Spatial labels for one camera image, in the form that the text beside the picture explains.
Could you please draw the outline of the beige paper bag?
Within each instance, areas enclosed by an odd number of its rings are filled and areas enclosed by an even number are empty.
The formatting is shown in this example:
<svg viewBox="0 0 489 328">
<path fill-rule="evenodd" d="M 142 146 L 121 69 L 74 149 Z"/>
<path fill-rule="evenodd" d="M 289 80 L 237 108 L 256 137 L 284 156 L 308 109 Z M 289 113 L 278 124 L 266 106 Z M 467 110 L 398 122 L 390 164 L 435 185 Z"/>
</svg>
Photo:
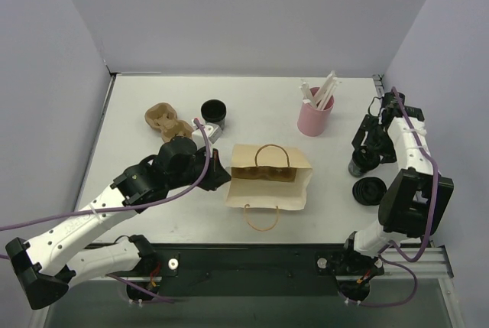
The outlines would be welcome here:
<svg viewBox="0 0 489 328">
<path fill-rule="evenodd" d="M 232 176 L 233 167 L 292 167 L 296 168 L 293 182 L 243 180 Z M 246 223 L 254 230 L 268 232 L 279 222 L 282 211 L 296 212 L 305 208 L 307 187 L 313 177 L 313 166 L 298 148 L 276 144 L 240 145 L 232 149 L 230 167 L 232 179 L 226 184 L 225 205 L 241 209 Z M 249 214 L 253 209 L 270 209 L 275 220 L 268 227 L 253 224 Z"/>
</svg>

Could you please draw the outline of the black cup lid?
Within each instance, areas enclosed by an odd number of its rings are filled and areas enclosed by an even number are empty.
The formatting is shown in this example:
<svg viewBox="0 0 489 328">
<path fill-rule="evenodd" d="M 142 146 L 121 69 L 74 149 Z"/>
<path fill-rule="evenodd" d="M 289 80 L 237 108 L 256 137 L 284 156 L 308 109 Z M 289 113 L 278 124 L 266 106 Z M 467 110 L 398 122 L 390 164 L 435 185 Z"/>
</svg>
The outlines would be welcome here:
<svg viewBox="0 0 489 328">
<path fill-rule="evenodd" d="M 352 161 L 363 172 L 368 172 L 379 166 L 381 158 L 378 154 L 369 151 L 354 151 Z"/>
</svg>

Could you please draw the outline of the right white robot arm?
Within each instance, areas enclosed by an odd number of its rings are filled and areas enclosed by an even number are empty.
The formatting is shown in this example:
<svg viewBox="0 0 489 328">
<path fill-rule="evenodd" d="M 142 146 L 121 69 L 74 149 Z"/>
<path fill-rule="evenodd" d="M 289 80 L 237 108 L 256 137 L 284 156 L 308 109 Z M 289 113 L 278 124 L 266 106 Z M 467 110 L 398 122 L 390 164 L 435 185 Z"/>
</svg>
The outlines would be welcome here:
<svg viewBox="0 0 489 328">
<path fill-rule="evenodd" d="M 377 206 L 378 211 L 377 220 L 353 232 L 338 255 L 341 268 L 349 273 L 364 267 L 366 258 L 377 258 L 388 248 L 401 250 L 401 242 L 408 239 L 420 239 L 421 246 L 413 257 L 403 258 L 418 261 L 454 190 L 452 179 L 440 174 L 428 149 L 422 109 L 406 106 L 405 95 L 396 89 L 385 93 L 380 101 L 379 113 L 365 115 L 351 142 L 354 150 L 348 171 L 357 178 L 352 191 L 366 191 L 364 204 Z M 382 164 L 395 164 L 398 173 L 376 196 L 373 187 L 364 184 L 370 179 L 367 174 Z"/>
</svg>

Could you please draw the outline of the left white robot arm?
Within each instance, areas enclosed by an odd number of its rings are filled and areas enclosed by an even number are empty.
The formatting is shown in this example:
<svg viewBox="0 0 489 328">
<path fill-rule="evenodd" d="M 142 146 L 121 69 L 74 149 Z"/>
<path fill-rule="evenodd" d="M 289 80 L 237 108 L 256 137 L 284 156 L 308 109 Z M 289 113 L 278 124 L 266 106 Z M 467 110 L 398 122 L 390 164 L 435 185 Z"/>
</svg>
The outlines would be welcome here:
<svg viewBox="0 0 489 328">
<path fill-rule="evenodd" d="M 5 249 L 30 307 L 45 308 L 92 278 L 120 271 L 154 272 L 163 263 L 143 235 L 101 248 L 87 245 L 142 213 L 141 205 L 166 199 L 171 190 L 195 185 L 215 191 L 230 180 L 218 150 L 199 148 L 191 139 L 178 137 L 162 145 L 158 154 L 125 169 L 83 207 L 82 215 L 31 239 L 11 240 Z"/>
</svg>

